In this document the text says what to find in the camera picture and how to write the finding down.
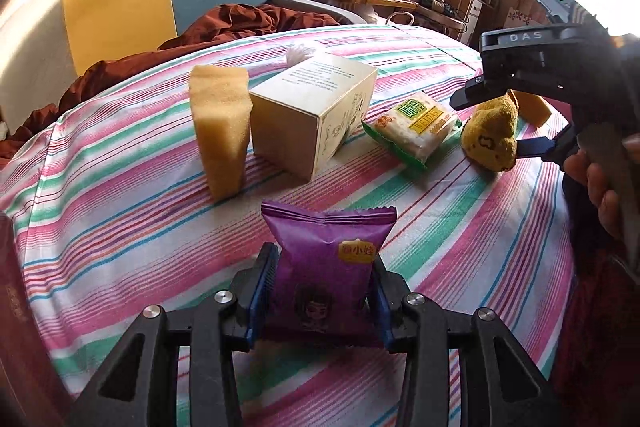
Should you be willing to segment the person's right hand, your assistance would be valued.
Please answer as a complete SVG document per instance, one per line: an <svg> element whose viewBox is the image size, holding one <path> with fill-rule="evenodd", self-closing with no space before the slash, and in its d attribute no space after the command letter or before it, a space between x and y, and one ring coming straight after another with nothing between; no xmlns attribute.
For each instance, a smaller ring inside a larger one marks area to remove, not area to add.
<svg viewBox="0 0 640 427"><path fill-rule="evenodd" d="M602 227L616 239L623 237L623 217L620 211L620 195L613 189L602 167L592 161L583 150L578 150L564 161L567 176L587 187L588 197L598 210Z"/></svg>

